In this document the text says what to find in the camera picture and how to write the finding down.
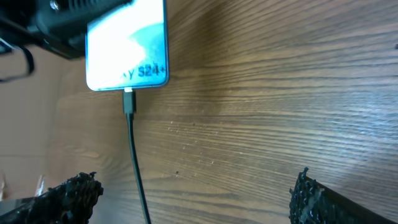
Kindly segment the blue Galaxy smartphone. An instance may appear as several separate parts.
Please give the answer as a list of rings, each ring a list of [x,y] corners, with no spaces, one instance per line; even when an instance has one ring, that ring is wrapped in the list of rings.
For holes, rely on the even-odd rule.
[[[169,81],[165,0],[135,0],[90,22],[86,84],[93,91],[164,86]]]

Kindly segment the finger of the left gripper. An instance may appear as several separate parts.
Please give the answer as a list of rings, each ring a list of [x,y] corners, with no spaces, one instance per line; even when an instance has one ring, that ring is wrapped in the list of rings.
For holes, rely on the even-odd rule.
[[[88,24],[131,0],[38,0],[34,23],[45,48],[74,59],[85,54]]]

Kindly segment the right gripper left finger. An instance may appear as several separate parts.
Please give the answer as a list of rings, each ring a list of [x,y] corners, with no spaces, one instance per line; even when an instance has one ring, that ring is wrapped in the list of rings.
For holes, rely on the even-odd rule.
[[[1,202],[1,224],[88,224],[103,195],[95,173],[79,173],[36,197]]]

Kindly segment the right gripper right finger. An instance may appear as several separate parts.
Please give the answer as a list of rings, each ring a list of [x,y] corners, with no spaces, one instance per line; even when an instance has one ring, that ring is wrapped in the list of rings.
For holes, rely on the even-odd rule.
[[[291,224],[395,224],[307,176],[298,174],[290,189]]]

